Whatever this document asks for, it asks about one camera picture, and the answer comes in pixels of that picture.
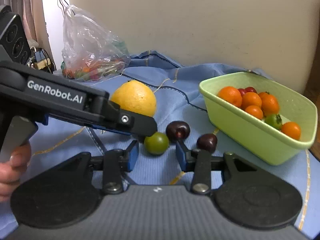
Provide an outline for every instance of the finger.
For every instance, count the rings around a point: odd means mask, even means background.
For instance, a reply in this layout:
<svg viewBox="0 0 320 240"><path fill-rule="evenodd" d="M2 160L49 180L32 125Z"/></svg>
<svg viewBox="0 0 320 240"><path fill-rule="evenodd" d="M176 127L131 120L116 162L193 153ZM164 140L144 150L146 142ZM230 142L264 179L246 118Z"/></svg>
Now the finger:
<svg viewBox="0 0 320 240"><path fill-rule="evenodd" d="M0 203L9 200L10 196L1 196L0 195Z"/></svg>
<svg viewBox="0 0 320 240"><path fill-rule="evenodd" d="M19 186L19 181L12 183L0 183L0 195L10 196L11 193Z"/></svg>
<svg viewBox="0 0 320 240"><path fill-rule="evenodd" d="M26 143L23 146L16 147L11 154L10 165L12 167L19 167L26 165L31 158L30 143Z"/></svg>
<svg viewBox="0 0 320 240"><path fill-rule="evenodd" d="M20 179L21 175L25 173L27 166L13 168L9 163L0 163L0 182L11 183Z"/></svg>

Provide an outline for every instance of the green plastic basket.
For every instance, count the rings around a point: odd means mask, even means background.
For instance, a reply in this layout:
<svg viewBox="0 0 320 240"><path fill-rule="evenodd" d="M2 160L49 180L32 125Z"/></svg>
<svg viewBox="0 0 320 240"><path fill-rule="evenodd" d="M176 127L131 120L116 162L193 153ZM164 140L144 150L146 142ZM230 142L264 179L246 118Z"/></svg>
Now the green plastic basket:
<svg viewBox="0 0 320 240"><path fill-rule="evenodd" d="M254 87L258 93L276 96L283 123L301 127L299 141L251 116L216 95L226 86ZM220 130L271 165L279 165L301 150L309 149L316 137L317 108L301 94L254 73L238 72L204 80L199 85L210 121Z"/></svg>

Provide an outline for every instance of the yellow citrus fruit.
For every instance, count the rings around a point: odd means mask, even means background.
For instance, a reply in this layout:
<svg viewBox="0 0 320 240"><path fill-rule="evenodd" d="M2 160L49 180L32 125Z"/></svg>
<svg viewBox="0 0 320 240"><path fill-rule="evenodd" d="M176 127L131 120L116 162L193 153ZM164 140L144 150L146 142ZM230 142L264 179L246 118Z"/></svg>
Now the yellow citrus fruit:
<svg viewBox="0 0 320 240"><path fill-rule="evenodd" d="M157 101L154 93L148 86L136 80L121 85L110 100L122 109L137 114L153 116L156 112Z"/></svg>

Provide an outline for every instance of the plastic bag of fruit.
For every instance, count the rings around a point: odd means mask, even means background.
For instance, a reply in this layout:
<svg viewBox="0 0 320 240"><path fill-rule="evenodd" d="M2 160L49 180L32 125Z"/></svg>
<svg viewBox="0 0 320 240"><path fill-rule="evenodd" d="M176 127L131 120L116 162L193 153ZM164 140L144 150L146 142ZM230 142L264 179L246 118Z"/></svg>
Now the plastic bag of fruit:
<svg viewBox="0 0 320 240"><path fill-rule="evenodd" d="M130 62L124 41L74 5L65 10L63 42L62 73L66 78L99 80L121 73Z"/></svg>

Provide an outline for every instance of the green tomato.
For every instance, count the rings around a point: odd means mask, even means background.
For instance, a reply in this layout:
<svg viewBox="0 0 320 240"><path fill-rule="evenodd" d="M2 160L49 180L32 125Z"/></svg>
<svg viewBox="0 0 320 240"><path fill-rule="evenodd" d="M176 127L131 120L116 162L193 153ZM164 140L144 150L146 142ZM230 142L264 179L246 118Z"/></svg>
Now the green tomato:
<svg viewBox="0 0 320 240"><path fill-rule="evenodd" d="M267 116L264 122L276 128L277 130L280 130L282 127L282 119L279 114L271 114Z"/></svg>
<svg viewBox="0 0 320 240"><path fill-rule="evenodd" d="M169 139L164 133L155 132L144 139L144 147L151 154L161 155L169 147Z"/></svg>

